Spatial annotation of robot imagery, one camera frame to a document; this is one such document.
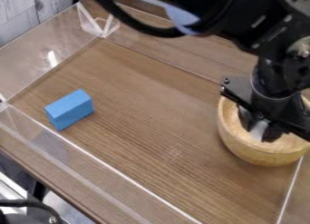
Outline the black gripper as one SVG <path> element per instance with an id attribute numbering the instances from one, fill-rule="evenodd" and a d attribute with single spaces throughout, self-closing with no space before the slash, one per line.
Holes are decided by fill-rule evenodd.
<path id="1" fill-rule="evenodd" d="M 310 141 L 310 105 L 300 93 L 272 98 L 257 91 L 252 79 L 230 76 L 222 80 L 221 94 L 237 104 L 248 132 L 260 131 L 261 121 L 269 121 L 264 122 L 262 142 L 274 142 L 291 133 Z"/>

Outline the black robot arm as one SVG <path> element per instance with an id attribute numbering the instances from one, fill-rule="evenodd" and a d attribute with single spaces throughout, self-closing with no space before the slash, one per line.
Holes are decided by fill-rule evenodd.
<path id="1" fill-rule="evenodd" d="M 164 38 L 218 35 L 258 59 L 252 77 L 228 77 L 222 95 L 237 104 L 241 125 L 266 124 L 264 141 L 293 133 L 310 141 L 310 0 L 160 0 L 174 25 L 137 20 L 115 0 L 101 6 L 144 34 Z"/>

